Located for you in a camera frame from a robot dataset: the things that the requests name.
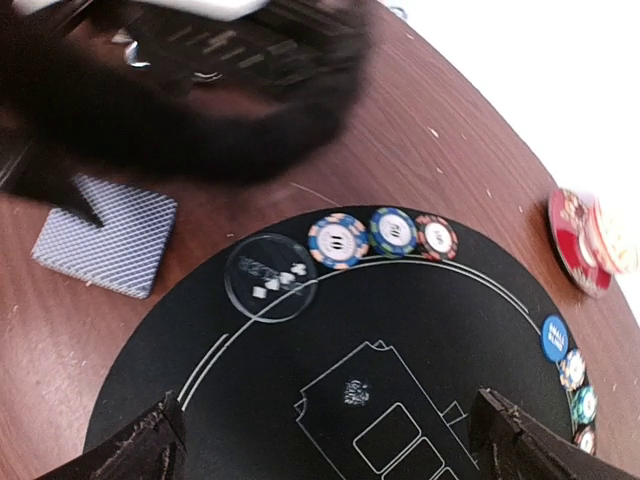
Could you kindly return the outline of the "orange black chips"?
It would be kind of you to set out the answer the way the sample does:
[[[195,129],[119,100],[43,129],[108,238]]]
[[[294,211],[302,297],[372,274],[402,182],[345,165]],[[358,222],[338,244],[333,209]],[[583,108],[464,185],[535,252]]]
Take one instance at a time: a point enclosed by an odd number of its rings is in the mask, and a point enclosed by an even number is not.
[[[451,225],[437,215],[422,214],[415,218],[420,252],[430,261],[452,260],[457,255],[459,240]]]
[[[589,455],[596,452],[596,432],[592,425],[582,425],[575,433],[573,444]]]

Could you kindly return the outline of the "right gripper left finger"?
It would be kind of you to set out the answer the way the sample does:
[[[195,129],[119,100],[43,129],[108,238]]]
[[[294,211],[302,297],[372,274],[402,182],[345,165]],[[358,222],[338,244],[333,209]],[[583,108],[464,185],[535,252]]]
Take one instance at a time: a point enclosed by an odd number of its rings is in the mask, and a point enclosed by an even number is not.
[[[173,391],[95,448],[41,476],[56,479],[182,479],[184,412]]]

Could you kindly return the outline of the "blue cream chips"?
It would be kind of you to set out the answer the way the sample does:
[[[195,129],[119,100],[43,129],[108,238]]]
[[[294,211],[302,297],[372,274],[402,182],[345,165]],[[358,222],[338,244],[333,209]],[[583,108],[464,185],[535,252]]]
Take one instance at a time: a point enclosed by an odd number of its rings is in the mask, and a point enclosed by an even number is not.
[[[367,230],[349,214],[332,213],[310,227],[308,248],[311,256],[325,267],[349,269],[368,253]]]
[[[575,348],[567,353],[559,363],[559,380],[569,392],[582,386],[586,375],[586,362],[580,349]]]

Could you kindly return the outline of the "dark red saucer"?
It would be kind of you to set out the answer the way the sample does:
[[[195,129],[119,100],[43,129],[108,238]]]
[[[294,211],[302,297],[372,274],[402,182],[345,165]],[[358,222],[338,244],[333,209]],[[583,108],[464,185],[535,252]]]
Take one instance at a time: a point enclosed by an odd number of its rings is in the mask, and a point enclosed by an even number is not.
[[[602,298],[612,276],[598,265],[587,245],[589,205],[575,192],[555,188],[548,198],[547,213],[551,238],[565,272],[583,293]]]

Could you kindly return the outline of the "red white patterned bowl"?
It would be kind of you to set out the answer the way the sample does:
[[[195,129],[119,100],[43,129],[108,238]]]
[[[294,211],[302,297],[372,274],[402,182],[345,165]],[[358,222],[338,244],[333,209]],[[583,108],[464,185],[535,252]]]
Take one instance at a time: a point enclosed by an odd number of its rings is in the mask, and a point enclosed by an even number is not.
[[[598,198],[593,206],[597,258],[612,275],[639,270],[639,209],[622,199]]]

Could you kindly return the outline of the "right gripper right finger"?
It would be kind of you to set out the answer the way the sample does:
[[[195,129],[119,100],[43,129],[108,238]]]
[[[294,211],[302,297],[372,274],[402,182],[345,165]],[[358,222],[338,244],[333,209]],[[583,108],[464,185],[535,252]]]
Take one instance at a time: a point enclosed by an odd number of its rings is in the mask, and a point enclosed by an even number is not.
[[[476,393],[469,444],[482,480],[634,478],[560,438],[493,389]]]

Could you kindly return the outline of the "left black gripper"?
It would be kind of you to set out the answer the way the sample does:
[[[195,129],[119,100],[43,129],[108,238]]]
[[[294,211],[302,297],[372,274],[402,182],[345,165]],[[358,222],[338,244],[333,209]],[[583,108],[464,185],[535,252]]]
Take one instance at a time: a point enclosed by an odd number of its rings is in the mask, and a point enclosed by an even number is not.
[[[242,185],[334,141],[362,88],[366,1],[224,22],[134,1],[1,5],[1,191],[101,220],[84,170]]]

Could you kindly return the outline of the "black round poker mat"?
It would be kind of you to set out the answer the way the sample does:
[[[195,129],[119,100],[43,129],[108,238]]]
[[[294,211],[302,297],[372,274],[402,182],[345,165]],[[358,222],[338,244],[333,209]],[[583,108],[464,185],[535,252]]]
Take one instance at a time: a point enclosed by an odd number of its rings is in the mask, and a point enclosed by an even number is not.
[[[92,448],[166,391],[186,401],[189,479],[475,479],[468,415],[499,391],[564,439],[574,425],[541,335],[556,306],[508,252],[455,224],[449,262],[370,253],[258,285],[303,254],[311,212],[213,256],[127,341],[96,400]]]

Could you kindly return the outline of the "grey playing card deck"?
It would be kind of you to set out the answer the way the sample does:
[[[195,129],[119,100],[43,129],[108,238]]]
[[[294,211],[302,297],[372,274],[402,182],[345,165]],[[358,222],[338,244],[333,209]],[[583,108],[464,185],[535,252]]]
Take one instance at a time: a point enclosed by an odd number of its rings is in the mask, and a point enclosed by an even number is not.
[[[149,297],[175,224],[177,202],[88,175],[78,175],[74,182],[103,225],[54,208],[32,258],[69,277],[132,298]]]

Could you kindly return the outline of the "green chips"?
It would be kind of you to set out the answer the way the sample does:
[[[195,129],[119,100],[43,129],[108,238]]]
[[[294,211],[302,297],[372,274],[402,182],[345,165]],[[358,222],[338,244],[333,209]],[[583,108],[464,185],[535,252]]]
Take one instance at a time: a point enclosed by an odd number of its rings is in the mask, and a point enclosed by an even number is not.
[[[572,419],[576,424],[589,424],[594,421],[598,399],[592,386],[580,388],[571,404]]]
[[[417,246],[416,226],[398,208],[378,208],[369,220],[369,242],[382,256],[403,258]]]

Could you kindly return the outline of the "blue small blind button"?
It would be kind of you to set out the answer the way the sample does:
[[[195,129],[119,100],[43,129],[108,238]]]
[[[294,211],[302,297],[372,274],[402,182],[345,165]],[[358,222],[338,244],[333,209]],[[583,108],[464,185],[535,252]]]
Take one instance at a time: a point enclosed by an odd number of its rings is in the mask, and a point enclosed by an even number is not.
[[[543,322],[541,348],[546,359],[553,363],[562,361],[569,347],[569,335],[564,321],[557,315],[549,315]]]

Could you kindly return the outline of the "grey dealer button disc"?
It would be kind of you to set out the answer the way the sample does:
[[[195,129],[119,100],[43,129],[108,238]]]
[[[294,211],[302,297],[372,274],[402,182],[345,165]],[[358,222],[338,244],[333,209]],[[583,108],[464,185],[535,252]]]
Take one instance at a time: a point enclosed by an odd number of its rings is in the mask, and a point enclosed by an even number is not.
[[[276,233],[241,241],[224,268],[224,286],[234,307],[262,323],[281,323],[300,315],[314,300],[317,269],[309,252]]]

